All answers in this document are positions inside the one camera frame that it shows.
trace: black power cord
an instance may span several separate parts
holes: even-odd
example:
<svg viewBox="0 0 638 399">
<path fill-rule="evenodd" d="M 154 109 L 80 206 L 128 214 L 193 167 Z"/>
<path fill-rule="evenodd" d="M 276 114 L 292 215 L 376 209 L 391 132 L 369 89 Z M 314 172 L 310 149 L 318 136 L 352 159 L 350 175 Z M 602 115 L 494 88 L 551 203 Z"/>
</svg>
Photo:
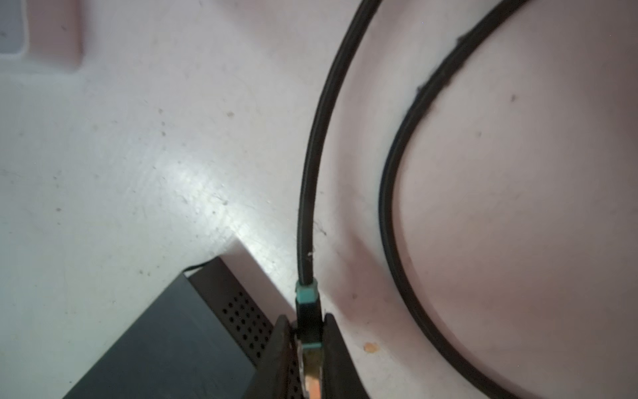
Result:
<svg viewBox="0 0 638 399">
<path fill-rule="evenodd" d="M 472 52 L 511 14 L 527 0 L 503 0 L 490 11 L 470 32 L 459 39 L 456 48 L 443 60 L 428 82 L 419 89 L 417 97 L 403 119 L 396 134 L 390 153 L 383 168 L 379 194 L 379 222 L 385 256 L 397 289 L 410 314 L 421 331 L 430 340 L 439 353 L 470 383 L 489 398 L 517 398 L 516 395 L 499 386 L 465 359 L 443 336 L 436 324 L 427 315 L 414 293 L 406 276 L 397 250 L 394 226 L 392 223 L 392 199 L 394 185 L 412 133 L 425 116 L 430 105 L 441 90 L 449 83 Z M 323 144 L 328 130 L 330 117 L 341 89 L 348 67 L 359 47 L 359 43 L 374 16 L 381 0 L 363 0 L 348 28 L 346 36 L 332 63 L 328 78 L 323 87 L 315 120 L 308 141 L 306 161 L 301 183 L 299 199 L 299 220 L 297 224 L 297 264 L 299 284 L 310 286 L 313 283 L 313 218 L 315 212 L 316 187 Z"/>
<path fill-rule="evenodd" d="M 319 164 L 323 143 L 328 133 L 328 124 L 337 102 L 337 96 L 346 77 L 346 72 L 357 52 L 359 43 L 366 33 L 370 20 L 379 8 L 381 0 L 363 0 L 355 13 L 350 27 L 344 36 L 341 46 L 334 57 L 330 72 L 323 85 L 319 104 L 315 112 L 315 120 L 310 130 L 306 161 L 301 179 L 301 195 L 299 196 L 299 216 L 297 219 L 297 267 L 299 283 L 310 285 L 313 282 L 313 223 L 315 218 L 315 199 Z"/>
<path fill-rule="evenodd" d="M 392 199 L 401 157 L 405 152 L 410 137 L 420 120 L 425 116 L 430 105 L 441 90 L 450 82 L 453 74 L 471 56 L 472 52 L 507 18 L 518 10 L 527 0 L 504 0 L 494 7 L 471 31 L 459 39 L 456 48 L 443 60 L 428 82 L 419 89 L 417 97 L 394 137 L 390 153 L 385 161 L 381 188 L 379 191 L 379 225 L 383 250 L 387 258 L 390 272 L 403 302 L 408 307 L 412 318 L 436 350 L 477 389 L 489 398 L 517 398 L 495 381 L 484 375 L 463 357 L 436 327 L 414 293 L 408 276 L 403 269 L 401 256 L 397 249 L 392 221 Z"/>
</svg>

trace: ventilation holes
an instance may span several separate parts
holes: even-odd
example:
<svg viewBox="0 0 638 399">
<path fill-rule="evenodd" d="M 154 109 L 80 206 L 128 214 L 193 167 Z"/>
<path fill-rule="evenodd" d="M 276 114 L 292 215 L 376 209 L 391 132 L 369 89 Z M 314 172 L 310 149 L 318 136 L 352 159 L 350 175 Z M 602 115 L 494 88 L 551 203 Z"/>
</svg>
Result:
<svg viewBox="0 0 638 399">
<path fill-rule="evenodd" d="M 228 302 L 228 306 L 222 309 L 222 313 L 227 318 L 227 328 L 235 336 L 239 346 L 252 362 L 258 364 L 270 340 L 269 335 L 272 333 L 272 326 L 268 318 L 250 300 L 247 293 L 236 291 L 234 296 L 229 295 L 227 298 L 226 300 L 230 300 L 230 302 Z M 290 384 L 295 384 L 295 379 L 299 374 L 296 369 L 293 372 L 294 374 L 291 374 L 289 378 Z M 292 387 L 288 389 L 288 395 L 291 395 L 293 393 Z"/>
<path fill-rule="evenodd" d="M 299 378 L 299 370 L 296 367 L 290 367 L 290 376 L 288 378 L 288 396 L 290 399 L 303 399 L 301 393 L 301 379 Z"/>
</svg>

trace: dirt spot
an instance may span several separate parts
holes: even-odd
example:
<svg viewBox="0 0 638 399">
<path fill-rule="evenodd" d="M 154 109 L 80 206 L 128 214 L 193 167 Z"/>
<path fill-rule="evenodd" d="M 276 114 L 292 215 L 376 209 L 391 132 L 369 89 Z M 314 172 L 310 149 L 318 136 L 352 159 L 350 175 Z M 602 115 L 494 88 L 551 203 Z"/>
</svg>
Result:
<svg viewBox="0 0 638 399">
<path fill-rule="evenodd" d="M 366 344 L 363 345 L 363 350 L 367 353 L 377 353 L 381 350 L 381 347 L 376 342 L 366 342 Z"/>
<path fill-rule="evenodd" d="M 326 237 L 328 236 L 328 233 L 325 232 L 325 230 L 321 227 L 321 225 L 318 222 L 315 222 L 315 230 Z"/>
</svg>

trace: thin black wire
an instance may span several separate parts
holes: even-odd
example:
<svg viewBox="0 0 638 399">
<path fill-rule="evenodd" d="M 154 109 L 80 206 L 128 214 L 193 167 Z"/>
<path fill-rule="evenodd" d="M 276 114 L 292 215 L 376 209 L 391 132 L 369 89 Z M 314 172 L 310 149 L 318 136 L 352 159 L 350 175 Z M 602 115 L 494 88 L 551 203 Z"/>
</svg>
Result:
<svg viewBox="0 0 638 399">
<path fill-rule="evenodd" d="M 297 267 L 299 283 L 309 285 L 313 282 L 313 222 L 315 217 L 315 198 L 319 178 L 319 164 L 323 151 L 323 143 L 328 132 L 328 124 L 337 102 L 341 85 L 348 72 L 348 67 L 357 52 L 359 43 L 370 20 L 375 15 L 381 0 L 362 0 L 355 13 L 350 27 L 341 42 L 337 55 L 332 62 L 330 72 L 323 85 L 319 104 L 315 112 L 315 120 L 310 130 L 306 161 L 301 180 L 299 197 L 299 218 L 297 220 Z"/>
<path fill-rule="evenodd" d="M 494 7 L 470 32 L 459 39 L 456 48 L 443 60 L 441 65 L 419 89 L 417 97 L 412 103 L 407 115 L 394 138 L 390 153 L 385 161 L 381 188 L 379 192 L 379 224 L 383 250 L 392 273 L 394 283 L 401 293 L 410 314 L 421 331 L 434 345 L 436 350 L 447 360 L 465 379 L 489 398 L 517 398 L 515 394 L 499 386 L 495 381 L 484 375 L 463 357 L 430 319 L 425 309 L 414 293 L 410 281 L 403 269 L 401 257 L 397 249 L 392 220 L 392 199 L 394 185 L 397 178 L 401 157 L 405 152 L 408 141 L 414 133 L 420 120 L 425 116 L 430 105 L 441 90 L 450 82 L 453 74 L 471 56 L 472 52 L 507 18 L 518 10 L 527 0 L 504 0 Z"/>
</svg>

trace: white floor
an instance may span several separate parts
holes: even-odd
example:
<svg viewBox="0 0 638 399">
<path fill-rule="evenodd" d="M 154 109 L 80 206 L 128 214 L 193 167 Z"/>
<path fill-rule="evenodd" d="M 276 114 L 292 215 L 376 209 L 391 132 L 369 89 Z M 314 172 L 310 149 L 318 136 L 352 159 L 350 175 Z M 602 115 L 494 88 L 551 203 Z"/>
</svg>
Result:
<svg viewBox="0 0 638 399">
<path fill-rule="evenodd" d="M 316 273 L 374 398 L 482 397 L 401 302 L 376 196 L 416 87 L 493 4 L 386 1 L 332 118 Z M 309 126 L 356 6 L 86 1 L 79 71 L 0 76 L 0 397 L 62 397 L 182 268 L 238 242 L 292 302 Z M 526 397 L 638 396 L 636 71 L 638 3 L 531 1 L 406 155 L 413 284 Z"/>
</svg>

